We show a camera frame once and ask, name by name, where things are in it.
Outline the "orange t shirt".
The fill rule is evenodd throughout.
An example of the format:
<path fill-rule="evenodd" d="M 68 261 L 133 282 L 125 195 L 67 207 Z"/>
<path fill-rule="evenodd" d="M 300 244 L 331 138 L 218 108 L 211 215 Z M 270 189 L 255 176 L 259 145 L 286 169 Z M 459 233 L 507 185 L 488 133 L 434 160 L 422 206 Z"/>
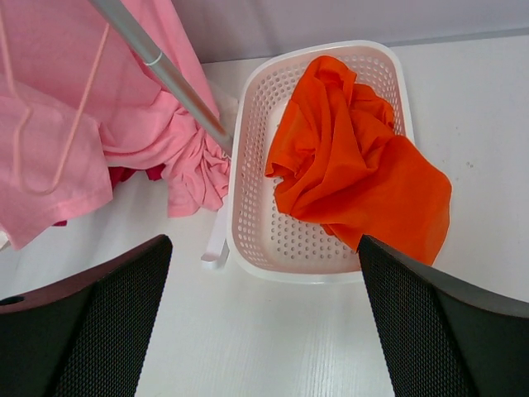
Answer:
<path fill-rule="evenodd" d="M 277 209 L 352 249 L 370 235 L 431 265 L 450 226 L 448 177 L 394 130 L 392 106 L 336 58 L 313 60 L 272 140 Z"/>

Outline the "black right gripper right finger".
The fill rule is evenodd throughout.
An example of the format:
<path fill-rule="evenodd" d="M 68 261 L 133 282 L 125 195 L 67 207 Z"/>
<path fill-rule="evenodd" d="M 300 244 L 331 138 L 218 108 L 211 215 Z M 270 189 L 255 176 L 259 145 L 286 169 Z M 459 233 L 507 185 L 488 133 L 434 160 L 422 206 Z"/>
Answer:
<path fill-rule="evenodd" d="M 526 396 L 528 304 L 364 235 L 369 303 L 396 396 Z"/>

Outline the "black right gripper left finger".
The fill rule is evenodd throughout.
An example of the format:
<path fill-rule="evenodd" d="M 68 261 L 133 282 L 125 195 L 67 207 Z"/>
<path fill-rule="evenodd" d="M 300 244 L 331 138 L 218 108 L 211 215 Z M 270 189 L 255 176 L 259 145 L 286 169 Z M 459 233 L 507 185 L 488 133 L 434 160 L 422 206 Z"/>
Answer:
<path fill-rule="evenodd" d="M 3 396 L 133 396 L 169 272 L 159 235 L 1 301 Z"/>

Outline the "magenta t shirt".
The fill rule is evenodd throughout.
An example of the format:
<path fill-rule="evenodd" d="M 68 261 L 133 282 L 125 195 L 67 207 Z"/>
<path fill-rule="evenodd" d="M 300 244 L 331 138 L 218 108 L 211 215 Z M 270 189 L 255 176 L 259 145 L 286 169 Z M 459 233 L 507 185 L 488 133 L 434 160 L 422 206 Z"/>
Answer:
<path fill-rule="evenodd" d="M 161 179 L 165 165 L 147 170 L 126 167 L 109 167 L 81 163 L 75 168 L 66 167 L 60 182 L 60 201 L 47 213 L 47 227 L 64 227 L 68 221 L 89 214 L 112 201 L 113 190 L 127 182 L 134 174 L 144 173 L 150 181 Z"/>

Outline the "pink t shirt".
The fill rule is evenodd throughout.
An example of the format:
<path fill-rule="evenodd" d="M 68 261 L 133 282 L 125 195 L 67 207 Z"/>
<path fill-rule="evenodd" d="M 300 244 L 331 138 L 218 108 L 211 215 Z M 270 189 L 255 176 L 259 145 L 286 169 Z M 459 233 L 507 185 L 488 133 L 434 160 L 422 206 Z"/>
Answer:
<path fill-rule="evenodd" d="M 222 206 L 230 162 L 89 2 L 2 2 L 1 243 L 101 208 L 136 170 L 178 218 Z"/>

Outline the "pink wire hanger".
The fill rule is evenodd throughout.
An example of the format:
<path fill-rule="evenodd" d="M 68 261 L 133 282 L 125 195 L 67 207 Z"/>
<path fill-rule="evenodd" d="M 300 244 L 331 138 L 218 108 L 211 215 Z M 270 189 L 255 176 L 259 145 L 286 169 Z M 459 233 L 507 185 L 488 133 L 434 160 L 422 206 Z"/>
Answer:
<path fill-rule="evenodd" d="M 108 34 L 104 32 L 81 81 L 79 105 L 72 108 L 15 79 L 21 67 L 14 65 L 15 50 L 9 31 L 1 29 L 3 81 L 1 83 L 1 200 L 6 203 L 60 201 L 64 170 L 81 163 L 102 165 L 99 125 L 86 114 L 86 106 L 101 63 Z"/>

